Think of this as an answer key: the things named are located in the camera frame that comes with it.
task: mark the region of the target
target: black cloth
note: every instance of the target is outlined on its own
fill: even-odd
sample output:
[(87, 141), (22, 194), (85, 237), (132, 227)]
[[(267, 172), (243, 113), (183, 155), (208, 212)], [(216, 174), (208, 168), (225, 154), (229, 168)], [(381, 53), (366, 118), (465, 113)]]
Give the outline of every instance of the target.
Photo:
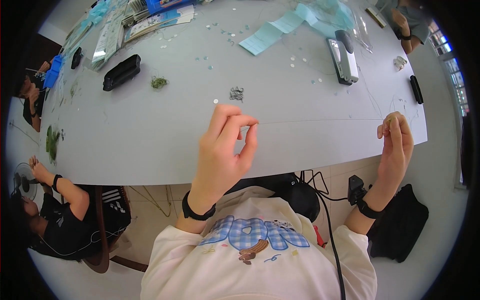
[[(40, 216), (47, 221), (42, 249), (35, 249), (45, 255), (65, 260), (81, 260), (95, 255), (102, 249), (96, 218), (95, 188), (80, 186), (88, 192), (90, 204), (82, 221), (77, 219), (70, 204), (61, 204), (48, 193)], [(102, 187), (103, 217), (107, 241), (110, 243), (130, 224), (130, 211), (121, 193), (121, 187)]]
[(225, 195), (250, 186), (260, 186), (273, 191), (270, 198), (282, 198), (295, 213), (311, 222), (315, 221), (320, 213), (320, 202), (315, 189), (306, 183), (300, 183), (295, 173), (241, 179)]
[(417, 242), (428, 219), (428, 208), (418, 202), (411, 184), (404, 186), (376, 219), (367, 236), (371, 257), (388, 257), (401, 263)]
[[(27, 76), (30, 78), (32, 83), (35, 83), (35, 86), (40, 89), (38, 99), (35, 101), (35, 112), (39, 117), (42, 116), (43, 102), (45, 101), (46, 91), (43, 89), (44, 83), (44, 74), (36, 73), (33, 71), (28, 71)], [(30, 100), (24, 99), (24, 119), (27, 121), (30, 126), (32, 125), (32, 113), (30, 112)]]

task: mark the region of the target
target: printed graphic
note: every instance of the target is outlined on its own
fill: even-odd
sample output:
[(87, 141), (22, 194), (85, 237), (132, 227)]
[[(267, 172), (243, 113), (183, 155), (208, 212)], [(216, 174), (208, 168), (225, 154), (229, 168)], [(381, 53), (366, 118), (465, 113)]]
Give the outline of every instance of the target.
[(302, 248), (310, 247), (307, 239), (291, 226), (290, 223), (279, 220), (273, 222), (259, 218), (235, 220), (234, 216), (226, 216), (215, 222), (210, 232), (198, 245), (228, 240), (229, 244), (239, 251), (239, 260), (244, 264), (252, 264), (250, 260), (268, 245), (277, 251), (288, 249), (288, 244)]

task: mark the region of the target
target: white table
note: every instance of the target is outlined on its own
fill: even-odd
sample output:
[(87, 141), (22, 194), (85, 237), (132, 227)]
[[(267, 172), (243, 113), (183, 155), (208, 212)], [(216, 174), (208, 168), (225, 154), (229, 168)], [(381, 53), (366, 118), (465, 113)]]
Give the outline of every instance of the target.
[[(127, 45), (99, 73), (86, 67), (101, 28), (97, 26), (81, 45), (85, 58), (80, 66), (71, 70), (72, 59), (65, 62), (66, 102), (59, 106), (54, 96), (57, 83), (44, 104), (40, 161), (77, 184), (191, 182), (197, 142), (207, 129), (214, 99), (238, 105), (243, 113), (260, 121), (259, 146), (246, 177), (378, 155), (383, 142), (376, 138), (376, 127), (395, 110), (406, 115), (416, 144), (427, 141), (423, 106), (415, 101), (409, 83), (413, 71), (409, 64), (400, 72), (393, 65), (395, 57), (406, 56), (400, 42), (390, 28), (381, 29), (365, 12), (373, 54), (355, 43), (362, 74), (352, 86), (338, 83), (325, 37), (306, 22), (296, 35), (283, 35), (258, 56), (238, 45), (264, 21), (277, 20), (287, 9), (295, 6), (285, 0), (223, 0), (198, 5), (195, 21)], [(221, 34), (221, 29), (236, 36)], [(166, 41), (174, 34), (178, 36)], [(231, 46), (228, 38), (235, 45)], [(106, 72), (132, 54), (142, 58), (141, 72), (134, 80), (104, 92)], [(169, 84), (154, 91), (150, 86), (153, 75), (165, 76)], [(76, 84), (71, 98), (70, 89)], [(243, 103), (229, 99), (230, 89), (236, 86), (245, 89)], [(65, 132), (55, 166), (42, 151), (51, 124)]]

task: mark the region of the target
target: black t-shirt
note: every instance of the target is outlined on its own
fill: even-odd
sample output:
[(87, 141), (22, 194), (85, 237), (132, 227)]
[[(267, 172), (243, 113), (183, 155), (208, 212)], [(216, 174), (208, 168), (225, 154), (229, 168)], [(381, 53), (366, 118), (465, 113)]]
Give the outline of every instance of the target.
[[(39, 117), (42, 116), (43, 102), (45, 101), (46, 91), (43, 88), (43, 82), (45, 80), (45, 75), (42, 73), (32, 73), (29, 72), (28, 77), (30, 81), (35, 83), (35, 86), (40, 89), (40, 94), (38, 99), (35, 101), (35, 112)], [(30, 112), (30, 100), (27, 98), (24, 100), (24, 119), (28, 124), (32, 125), (32, 113)]]
[[(81, 260), (93, 256), (102, 249), (96, 217), (95, 187), (78, 185), (87, 191), (90, 204), (82, 221), (75, 217), (70, 204), (61, 204), (52, 195), (45, 193), (40, 216), (47, 221), (43, 236), (48, 251), (43, 254), (65, 260)], [(110, 243), (130, 224), (131, 216), (121, 187), (102, 188), (103, 219)]]
[(95, 205), (92, 203), (80, 221), (73, 215), (69, 203), (60, 204), (45, 193), (40, 215), (48, 221), (43, 240), (54, 251), (55, 257), (80, 260), (101, 250)]

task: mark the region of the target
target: red object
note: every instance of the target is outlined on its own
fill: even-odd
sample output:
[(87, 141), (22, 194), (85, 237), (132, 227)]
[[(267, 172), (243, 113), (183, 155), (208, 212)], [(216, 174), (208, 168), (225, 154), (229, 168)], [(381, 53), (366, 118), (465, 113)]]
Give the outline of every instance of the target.
[(320, 236), (320, 233), (318, 233), (318, 227), (317, 226), (313, 226), (313, 229), (315, 229), (315, 233), (317, 234), (317, 244), (322, 247), (322, 248), (325, 248), (325, 242), (324, 240), (322, 239), (322, 237)]

